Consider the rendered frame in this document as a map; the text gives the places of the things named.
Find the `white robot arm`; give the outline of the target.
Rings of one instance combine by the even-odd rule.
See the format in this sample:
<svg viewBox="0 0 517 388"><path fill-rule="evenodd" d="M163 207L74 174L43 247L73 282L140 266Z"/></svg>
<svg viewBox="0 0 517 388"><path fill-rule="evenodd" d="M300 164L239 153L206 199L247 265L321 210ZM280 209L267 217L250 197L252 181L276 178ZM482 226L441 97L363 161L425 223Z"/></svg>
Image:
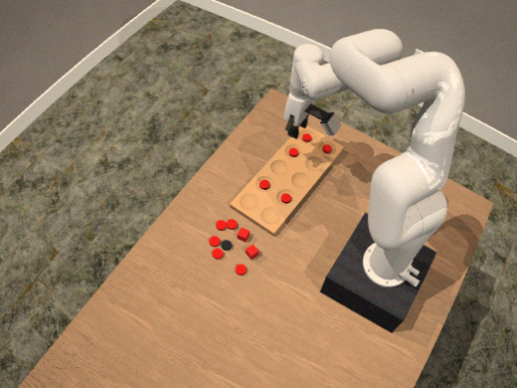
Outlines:
<svg viewBox="0 0 517 388"><path fill-rule="evenodd" d="M326 65L320 48L304 44L294 51L289 86L294 96L313 100L350 89L382 113L424 101L408 149L381 164L371 180L368 226L379 247L374 243L367 249L363 268L372 282L386 288L405 280L414 287L419 283L409 275L419 274L411 263L446 217L440 189L448 178L465 102L462 75L449 56L426 52L401 59L402 54L400 38L385 29L338 40Z"/></svg>

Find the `red cube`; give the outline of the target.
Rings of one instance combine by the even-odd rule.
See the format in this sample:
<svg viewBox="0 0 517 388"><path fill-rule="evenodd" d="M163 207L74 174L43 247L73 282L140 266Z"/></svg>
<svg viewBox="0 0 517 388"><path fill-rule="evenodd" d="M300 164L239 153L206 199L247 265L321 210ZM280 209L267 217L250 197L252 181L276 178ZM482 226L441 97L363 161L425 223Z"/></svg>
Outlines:
<svg viewBox="0 0 517 388"><path fill-rule="evenodd" d="M238 239L245 242L250 235L250 231L244 228L241 228L238 232Z"/></svg>
<svg viewBox="0 0 517 388"><path fill-rule="evenodd" d="M252 244L246 249L246 254L249 256L249 258L252 260L259 254L259 250Z"/></svg>

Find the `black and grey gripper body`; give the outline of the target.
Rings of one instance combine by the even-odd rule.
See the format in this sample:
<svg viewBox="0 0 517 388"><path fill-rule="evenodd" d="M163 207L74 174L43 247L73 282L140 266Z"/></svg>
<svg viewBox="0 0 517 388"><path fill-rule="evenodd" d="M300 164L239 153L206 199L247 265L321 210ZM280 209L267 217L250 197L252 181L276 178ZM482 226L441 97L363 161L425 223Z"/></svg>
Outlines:
<svg viewBox="0 0 517 388"><path fill-rule="evenodd" d="M305 112L305 110L311 103L315 104L315 100L310 98L299 98L290 92L286 102L283 120L287 121L292 114L294 115L295 126L299 126L309 115L309 113Z"/></svg>

